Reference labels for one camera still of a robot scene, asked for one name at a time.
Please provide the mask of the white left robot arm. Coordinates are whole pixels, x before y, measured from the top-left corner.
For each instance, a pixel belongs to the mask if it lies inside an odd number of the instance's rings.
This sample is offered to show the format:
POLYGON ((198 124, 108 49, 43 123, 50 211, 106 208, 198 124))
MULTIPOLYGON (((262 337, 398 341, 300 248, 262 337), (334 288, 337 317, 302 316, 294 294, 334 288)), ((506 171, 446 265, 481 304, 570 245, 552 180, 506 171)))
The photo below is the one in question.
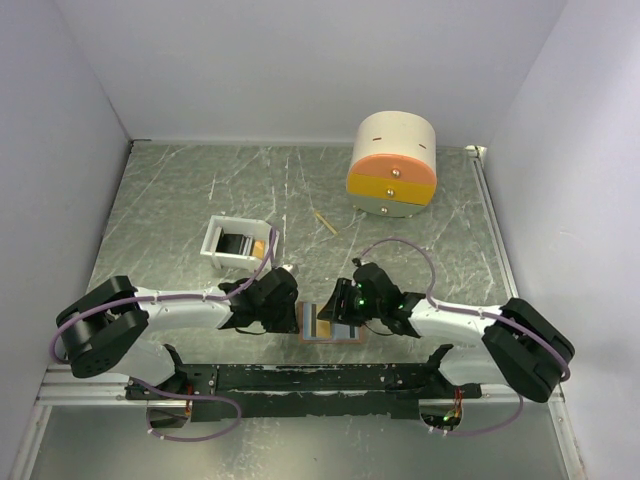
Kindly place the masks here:
POLYGON ((74 377, 117 373, 150 384, 162 398, 181 395, 187 375, 171 345, 153 340, 163 331, 203 328, 211 333, 248 330, 295 334, 298 284, 290 266, 260 278, 221 283, 202 291, 153 291, 120 275, 110 278, 63 310, 56 319, 74 377))

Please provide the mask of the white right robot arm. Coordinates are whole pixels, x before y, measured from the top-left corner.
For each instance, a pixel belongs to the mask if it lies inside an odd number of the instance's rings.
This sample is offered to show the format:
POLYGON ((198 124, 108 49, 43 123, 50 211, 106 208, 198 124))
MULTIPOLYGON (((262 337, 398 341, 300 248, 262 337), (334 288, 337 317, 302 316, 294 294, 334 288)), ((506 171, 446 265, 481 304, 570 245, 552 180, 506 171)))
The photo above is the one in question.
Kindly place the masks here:
POLYGON ((468 306, 403 292, 375 263, 340 278, 318 318, 361 327, 379 320, 394 335, 437 337, 464 346, 424 374, 426 390, 443 398, 458 384, 502 384, 524 398, 545 403, 570 377, 575 347, 529 302, 468 306))

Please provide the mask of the white card storage box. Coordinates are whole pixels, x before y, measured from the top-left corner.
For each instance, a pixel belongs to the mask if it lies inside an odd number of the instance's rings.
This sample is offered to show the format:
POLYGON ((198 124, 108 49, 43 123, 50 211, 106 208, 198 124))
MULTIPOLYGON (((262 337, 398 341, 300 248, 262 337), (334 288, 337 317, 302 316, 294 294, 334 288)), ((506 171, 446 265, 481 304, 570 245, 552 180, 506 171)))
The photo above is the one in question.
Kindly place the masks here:
POLYGON ((206 257, 218 270, 241 269, 256 271, 263 261, 264 270, 271 268, 277 252, 279 232, 267 221, 239 217, 212 215, 209 219, 200 255, 206 257), (264 240, 266 251, 263 259, 239 255, 243 235, 255 240, 264 240))

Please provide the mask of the pink leather card holder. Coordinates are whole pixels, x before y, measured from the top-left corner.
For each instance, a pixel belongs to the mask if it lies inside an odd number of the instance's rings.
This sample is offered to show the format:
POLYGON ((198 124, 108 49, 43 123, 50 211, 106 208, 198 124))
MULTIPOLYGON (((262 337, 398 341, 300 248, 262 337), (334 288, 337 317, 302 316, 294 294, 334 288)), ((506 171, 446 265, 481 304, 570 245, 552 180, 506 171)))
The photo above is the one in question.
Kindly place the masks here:
POLYGON ((302 343, 359 344, 362 342, 363 334, 360 328, 321 320, 318 318, 319 310, 315 303, 297 303, 299 340, 302 343))

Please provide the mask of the gold striped card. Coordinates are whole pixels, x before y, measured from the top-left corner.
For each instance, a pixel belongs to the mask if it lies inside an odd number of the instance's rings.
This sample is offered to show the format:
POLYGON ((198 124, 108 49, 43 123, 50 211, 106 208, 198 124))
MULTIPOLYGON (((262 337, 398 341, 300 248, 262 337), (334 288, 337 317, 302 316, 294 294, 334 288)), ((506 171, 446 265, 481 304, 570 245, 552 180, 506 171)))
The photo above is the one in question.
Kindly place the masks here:
POLYGON ((321 308, 315 303, 303 302, 301 306, 302 339, 310 342, 325 342, 332 339, 332 324, 317 319, 321 308))

